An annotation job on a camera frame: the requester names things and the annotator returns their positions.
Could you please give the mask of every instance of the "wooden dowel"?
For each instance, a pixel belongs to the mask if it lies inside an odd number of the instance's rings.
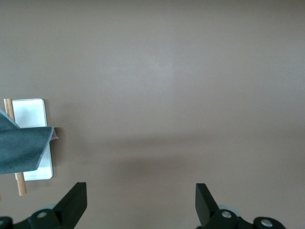
[[[12,99],[4,99],[4,105],[5,105],[5,112],[9,115],[9,117],[12,120],[15,121],[15,114],[14,114]],[[23,195],[27,194],[27,188],[25,186],[24,175],[21,172],[21,173],[16,173],[16,176],[17,176],[19,196],[23,196]]]

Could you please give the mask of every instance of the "white plate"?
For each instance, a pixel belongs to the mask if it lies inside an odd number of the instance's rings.
[[[47,117],[42,99],[13,100],[15,122],[20,128],[47,126]],[[24,180],[45,180],[53,176],[50,146],[47,146],[39,167],[35,171],[24,172]]]

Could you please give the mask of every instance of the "gray cloth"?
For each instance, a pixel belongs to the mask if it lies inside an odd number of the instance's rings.
[[[20,128],[0,110],[0,174],[38,169],[49,142],[55,138],[54,127]]]

